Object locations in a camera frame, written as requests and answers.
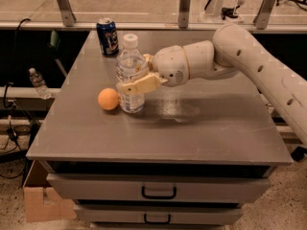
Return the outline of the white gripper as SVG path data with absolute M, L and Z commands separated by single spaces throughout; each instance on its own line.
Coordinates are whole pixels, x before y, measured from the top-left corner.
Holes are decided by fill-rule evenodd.
M 143 66 L 150 73 L 147 76 L 130 82 L 116 84 L 119 93 L 126 95 L 146 94 L 154 92 L 162 84 L 178 86 L 185 84 L 189 79 L 189 68 L 184 50 L 181 46 L 171 46 L 159 50 L 154 56 L 144 54 Z

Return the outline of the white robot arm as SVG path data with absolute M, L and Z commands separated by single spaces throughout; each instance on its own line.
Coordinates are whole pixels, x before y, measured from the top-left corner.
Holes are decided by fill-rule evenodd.
M 221 80 L 241 71 L 307 144 L 307 81 L 271 55 L 245 28 L 224 24 L 210 41 L 159 50 L 150 65 L 148 75 L 119 83 L 118 90 L 145 94 L 161 85 L 183 85 L 195 78 Z

